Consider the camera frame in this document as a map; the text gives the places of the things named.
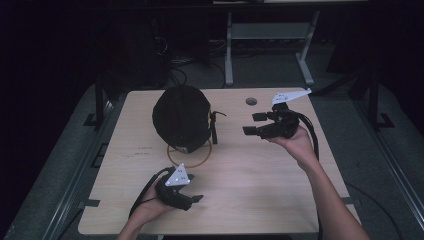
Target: metal leg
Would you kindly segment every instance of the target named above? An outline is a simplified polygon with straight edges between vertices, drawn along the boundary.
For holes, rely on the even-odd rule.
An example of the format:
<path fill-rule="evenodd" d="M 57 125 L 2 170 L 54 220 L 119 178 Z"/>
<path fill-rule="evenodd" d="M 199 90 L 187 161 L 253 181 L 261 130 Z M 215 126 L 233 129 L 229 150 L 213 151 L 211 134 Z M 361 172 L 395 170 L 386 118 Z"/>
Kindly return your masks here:
<path fill-rule="evenodd" d="M 308 33 L 305 37 L 305 46 L 303 47 L 302 52 L 296 53 L 296 59 L 300 67 L 300 71 L 303 74 L 303 78 L 305 79 L 306 84 L 313 85 L 314 80 L 312 79 L 312 75 L 309 71 L 308 65 L 306 64 L 306 54 L 308 53 L 309 46 L 311 45 L 312 37 L 314 36 L 315 27 L 318 21 L 320 11 L 315 11 L 312 16 L 311 23 L 309 25 Z"/>
<path fill-rule="evenodd" d="M 233 86 L 233 63 L 231 62 L 231 12 L 228 13 L 227 23 L 227 54 L 225 55 L 225 84 Z"/>

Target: black hat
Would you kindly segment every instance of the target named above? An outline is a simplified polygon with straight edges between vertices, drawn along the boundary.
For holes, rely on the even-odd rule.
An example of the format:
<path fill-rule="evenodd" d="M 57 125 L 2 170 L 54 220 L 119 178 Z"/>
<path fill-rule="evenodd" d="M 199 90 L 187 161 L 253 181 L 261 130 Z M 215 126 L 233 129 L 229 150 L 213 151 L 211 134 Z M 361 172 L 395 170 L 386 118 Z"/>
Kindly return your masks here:
<path fill-rule="evenodd" d="M 169 146 L 191 153 L 211 137 L 210 107 L 199 89 L 187 85 L 171 87 L 153 108 L 153 125 Z"/>

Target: white tag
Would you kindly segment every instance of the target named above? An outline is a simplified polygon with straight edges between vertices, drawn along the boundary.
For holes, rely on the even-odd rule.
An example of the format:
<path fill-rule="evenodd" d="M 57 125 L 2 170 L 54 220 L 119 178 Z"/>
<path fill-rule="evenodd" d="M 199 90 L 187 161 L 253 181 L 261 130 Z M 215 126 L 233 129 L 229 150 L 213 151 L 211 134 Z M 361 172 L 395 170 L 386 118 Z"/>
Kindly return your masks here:
<path fill-rule="evenodd" d="M 310 88 L 303 90 L 303 91 L 296 91 L 296 92 L 288 92 L 288 93 L 280 93 L 279 92 L 272 99 L 272 104 L 288 102 L 288 101 L 291 101 L 293 99 L 308 95 L 311 92 L 312 91 L 311 91 Z"/>
<path fill-rule="evenodd" d="M 184 163 L 181 163 L 180 166 L 175 169 L 174 173 L 172 173 L 171 177 L 166 181 L 165 185 L 170 187 L 178 185 L 187 185 L 189 183 L 190 179 L 188 179 Z"/>

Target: gray floor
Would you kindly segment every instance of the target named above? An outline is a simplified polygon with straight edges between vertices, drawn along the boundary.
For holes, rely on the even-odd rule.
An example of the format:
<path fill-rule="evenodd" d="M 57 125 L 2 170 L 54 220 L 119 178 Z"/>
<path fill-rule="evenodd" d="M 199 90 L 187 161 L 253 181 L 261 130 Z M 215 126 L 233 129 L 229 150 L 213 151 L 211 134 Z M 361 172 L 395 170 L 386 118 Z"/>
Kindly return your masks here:
<path fill-rule="evenodd" d="M 313 45 L 309 52 L 307 62 L 316 81 L 311 87 L 313 91 L 341 77 L 325 72 L 332 49 L 331 45 L 318 44 Z M 235 83 L 232 88 L 306 87 L 295 61 L 295 50 L 296 47 L 290 45 L 251 58 L 235 58 Z M 221 67 L 224 65 L 222 57 L 212 61 Z M 220 70 L 212 65 L 191 64 L 180 69 L 187 74 L 188 85 L 201 89 L 220 88 L 224 81 Z M 388 167 L 385 154 L 361 115 L 366 99 L 359 102 L 350 100 L 347 96 L 350 86 L 346 84 L 324 97 L 311 97 L 340 172 L 346 182 L 362 189 L 384 206 L 394 218 L 403 239 L 424 239 L 423 229 L 394 180 L 395 175 Z M 91 87 L 80 100 L 23 204 L 8 239 L 56 239 L 78 212 L 78 205 L 87 200 L 98 172 L 97 168 L 90 167 L 91 162 L 101 144 L 109 141 L 125 95 L 109 106 L 107 120 L 99 131 L 83 126 L 87 115 L 95 111 L 94 99 Z M 395 125 L 395 128 L 382 129 L 379 136 L 385 139 L 416 193 L 424 199 L 424 176 L 421 174 L 424 170 L 423 137 L 403 114 L 395 97 L 384 87 L 380 88 L 379 110 L 388 114 Z M 69 189 L 70 182 L 75 182 L 76 187 Z M 64 197 L 66 190 L 73 193 L 68 198 Z M 373 201 L 351 187 L 348 190 L 372 239 L 399 239 L 394 225 Z M 63 214 L 63 217 L 57 218 L 58 214 Z M 115 239 L 116 236 L 79 234 L 79 218 L 62 239 Z M 139 239 L 155 237 L 140 236 Z M 315 234 L 292 235 L 292 238 L 315 239 Z"/>

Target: light wood tabletop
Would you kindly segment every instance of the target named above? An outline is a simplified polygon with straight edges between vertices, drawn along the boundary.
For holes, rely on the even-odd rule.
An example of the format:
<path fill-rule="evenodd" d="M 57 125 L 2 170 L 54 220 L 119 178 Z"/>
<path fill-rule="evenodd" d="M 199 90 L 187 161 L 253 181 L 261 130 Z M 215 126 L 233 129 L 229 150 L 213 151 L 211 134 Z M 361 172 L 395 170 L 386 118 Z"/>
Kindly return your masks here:
<path fill-rule="evenodd" d="M 300 88 L 202 90 L 217 115 L 218 144 L 199 167 L 188 168 L 195 178 L 183 188 L 189 197 L 204 195 L 188 211 L 173 210 L 146 224 L 145 234 L 278 234 L 317 232 L 317 214 L 310 183 L 296 161 L 280 146 L 245 136 L 243 126 L 263 126 L 252 114 L 271 111 L 277 92 Z M 128 94 L 79 224 L 82 234 L 118 234 L 134 201 L 149 179 L 172 166 L 167 144 L 152 122 L 152 110 L 163 91 Z M 257 104 L 246 104 L 255 98 Z M 308 96 L 288 102 L 291 110 L 310 118 L 319 140 L 320 162 L 341 197 L 349 197 L 337 164 Z M 186 165 L 199 161 L 208 147 L 192 154 L 174 152 Z M 356 211 L 348 205 L 354 216 Z"/>

